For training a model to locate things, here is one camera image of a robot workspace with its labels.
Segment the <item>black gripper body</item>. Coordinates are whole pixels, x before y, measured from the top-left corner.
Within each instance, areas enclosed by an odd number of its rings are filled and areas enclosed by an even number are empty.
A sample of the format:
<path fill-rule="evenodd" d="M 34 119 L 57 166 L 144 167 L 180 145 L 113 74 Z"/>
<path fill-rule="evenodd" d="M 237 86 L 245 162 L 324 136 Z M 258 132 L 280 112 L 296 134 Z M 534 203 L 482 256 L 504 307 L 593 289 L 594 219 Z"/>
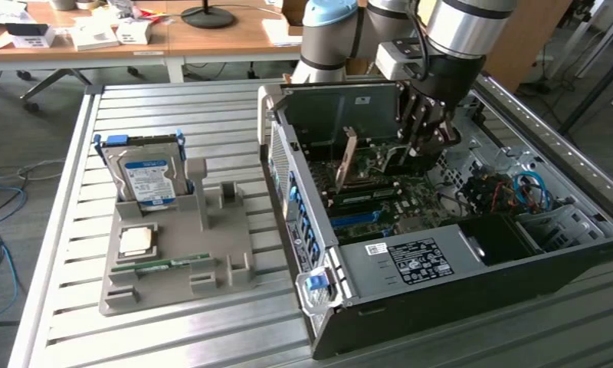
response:
<path fill-rule="evenodd" d="M 472 59 L 446 54 L 432 55 L 428 67 L 421 61 L 410 65 L 412 85 L 416 91 L 445 104 L 457 104 L 466 96 L 482 70 L 485 56 Z"/>

